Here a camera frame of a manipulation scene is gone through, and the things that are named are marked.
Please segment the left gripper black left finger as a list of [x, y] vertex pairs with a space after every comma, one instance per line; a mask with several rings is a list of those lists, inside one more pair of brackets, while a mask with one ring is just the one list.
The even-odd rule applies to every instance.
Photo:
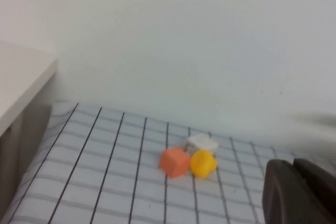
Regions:
[[287, 161], [267, 163], [262, 204], [265, 223], [323, 223], [320, 203]]

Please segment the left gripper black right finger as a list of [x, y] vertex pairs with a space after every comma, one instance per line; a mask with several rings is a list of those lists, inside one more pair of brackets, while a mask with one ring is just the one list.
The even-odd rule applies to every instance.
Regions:
[[293, 162], [293, 223], [335, 223], [335, 176], [303, 158]]

